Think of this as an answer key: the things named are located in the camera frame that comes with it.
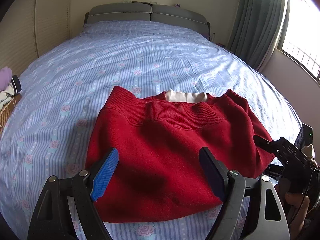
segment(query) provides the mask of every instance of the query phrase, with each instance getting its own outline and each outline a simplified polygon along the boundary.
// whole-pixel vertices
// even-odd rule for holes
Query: person's hand
[[[276,192],[279,194],[279,185],[275,185]],[[284,195],[285,201],[289,204],[294,206],[295,208],[299,208],[301,201],[303,200],[303,194],[300,193],[289,193],[287,192]],[[304,225],[304,220],[306,218],[307,212],[308,212],[308,207],[310,204],[309,197],[306,196],[303,204],[301,206],[301,210],[297,214],[296,218],[294,221],[292,221],[290,227],[289,227],[289,233],[290,233],[290,239],[294,240],[298,234],[300,233],[301,229],[303,228]]]

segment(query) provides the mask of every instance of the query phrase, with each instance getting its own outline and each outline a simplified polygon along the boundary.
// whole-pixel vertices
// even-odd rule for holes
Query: blue striped bedsheet
[[[116,85],[138,98],[169,89],[213,96],[232,89],[248,100],[273,139],[294,142],[301,126],[287,100],[239,58],[192,30],[156,22],[87,25],[35,60],[20,80],[22,100],[0,142],[0,212],[20,239],[27,237],[46,179],[71,177],[84,167],[95,120]],[[72,198],[69,205],[77,236],[85,239]],[[248,199],[234,239],[247,206]],[[105,225],[114,240],[198,240],[219,208],[172,221]]]

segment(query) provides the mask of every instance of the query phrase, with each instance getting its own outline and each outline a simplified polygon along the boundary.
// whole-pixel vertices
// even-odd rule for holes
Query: headboard cushion
[[[111,3],[93,7],[86,14],[85,23],[100,21],[154,21],[194,30],[204,37],[209,35],[205,17],[199,13],[168,6],[145,3]]]

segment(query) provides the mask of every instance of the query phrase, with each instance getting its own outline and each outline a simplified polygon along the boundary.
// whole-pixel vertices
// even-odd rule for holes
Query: red sweater
[[[217,160],[243,176],[256,178],[274,158],[258,149],[252,136],[270,135],[247,101],[228,90],[197,104],[165,101],[164,93],[136,98],[114,87],[93,129],[86,167],[109,147],[119,164],[95,206],[103,221],[149,222],[207,210],[213,195],[199,164],[207,146]]]

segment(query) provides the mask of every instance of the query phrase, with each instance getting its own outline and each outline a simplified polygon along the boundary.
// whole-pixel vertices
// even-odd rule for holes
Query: woven basket
[[[4,107],[1,109],[1,111],[0,111],[0,136],[2,134],[5,123],[9,119],[13,109],[15,108],[17,103],[20,101],[20,99],[21,99],[20,94],[14,96],[13,99],[9,103],[5,104]]]

